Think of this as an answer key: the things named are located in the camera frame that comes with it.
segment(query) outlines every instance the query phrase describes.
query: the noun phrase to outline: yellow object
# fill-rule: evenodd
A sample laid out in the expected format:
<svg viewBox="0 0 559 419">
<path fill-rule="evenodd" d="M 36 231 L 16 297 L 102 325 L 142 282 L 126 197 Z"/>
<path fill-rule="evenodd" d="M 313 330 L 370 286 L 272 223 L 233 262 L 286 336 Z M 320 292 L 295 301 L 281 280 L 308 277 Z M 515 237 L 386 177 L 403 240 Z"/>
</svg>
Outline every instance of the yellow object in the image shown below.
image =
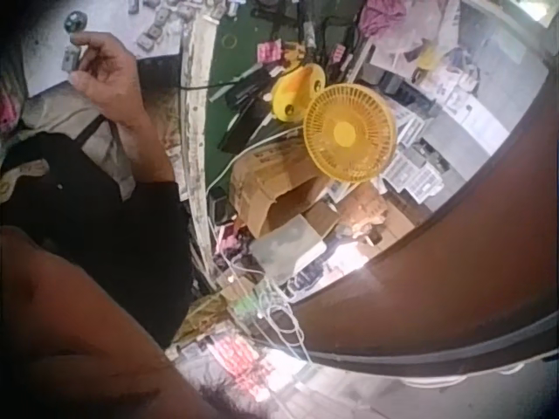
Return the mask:
<svg viewBox="0 0 559 419">
<path fill-rule="evenodd" d="M 324 70 L 317 64 L 305 65 L 279 78 L 272 89 L 272 110 L 278 120 L 299 122 L 326 84 Z"/>
<path fill-rule="evenodd" d="M 396 150 L 396 123 L 384 99 L 372 90 L 333 85 L 316 96 L 303 124 L 314 164 L 342 182 L 378 176 Z"/>
</svg>

